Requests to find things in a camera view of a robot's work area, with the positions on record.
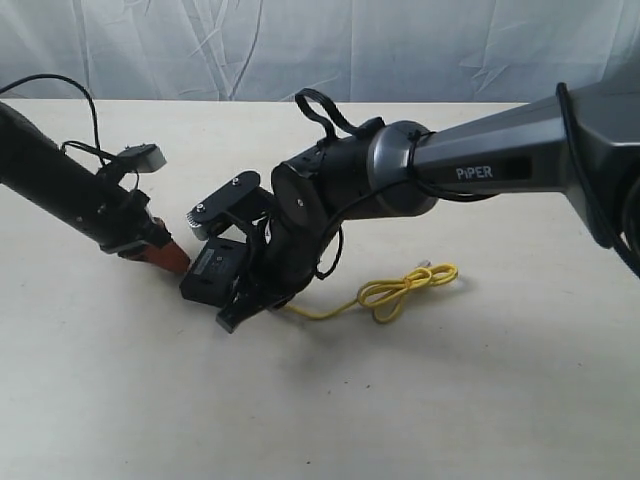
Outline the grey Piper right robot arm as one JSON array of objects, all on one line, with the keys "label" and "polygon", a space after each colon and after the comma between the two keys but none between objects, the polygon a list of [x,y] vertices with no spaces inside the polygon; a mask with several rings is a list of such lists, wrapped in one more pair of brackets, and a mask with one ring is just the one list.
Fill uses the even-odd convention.
[{"label": "grey Piper right robot arm", "polygon": [[639,87],[605,81],[433,132],[414,121],[322,141],[278,164],[249,260],[218,312],[227,331],[319,276],[342,223],[414,217],[440,200],[563,194],[598,245],[639,268]]}]

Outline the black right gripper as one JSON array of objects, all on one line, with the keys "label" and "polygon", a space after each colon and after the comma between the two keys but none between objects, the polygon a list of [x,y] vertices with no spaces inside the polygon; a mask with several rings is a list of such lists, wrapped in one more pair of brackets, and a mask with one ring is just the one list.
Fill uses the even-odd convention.
[{"label": "black right gripper", "polygon": [[338,221],[306,229],[286,219],[262,219],[255,230],[239,294],[216,314],[216,323],[227,333],[264,310],[287,304],[313,279],[330,275],[335,268],[321,272],[320,257],[333,239],[339,248],[344,245]]}]

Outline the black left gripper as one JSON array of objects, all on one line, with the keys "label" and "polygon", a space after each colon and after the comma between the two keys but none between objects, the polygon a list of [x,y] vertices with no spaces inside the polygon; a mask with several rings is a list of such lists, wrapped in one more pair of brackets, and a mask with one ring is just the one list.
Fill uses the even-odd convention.
[{"label": "black left gripper", "polygon": [[95,241],[106,254],[155,265],[184,274],[187,253],[174,241],[164,222],[148,209],[150,198],[141,190],[125,191],[122,199],[103,202],[74,219],[74,228]]}]

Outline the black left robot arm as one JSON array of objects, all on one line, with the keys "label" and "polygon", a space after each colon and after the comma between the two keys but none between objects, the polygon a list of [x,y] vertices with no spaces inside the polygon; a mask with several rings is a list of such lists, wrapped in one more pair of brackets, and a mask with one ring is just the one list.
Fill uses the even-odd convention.
[{"label": "black left robot arm", "polygon": [[93,173],[31,121],[1,105],[1,183],[94,241],[106,254],[184,274],[190,258],[165,223],[148,209],[139,188],[120,185],[129,173],[153,173],[166,164],[155,144],[128,147]]}]

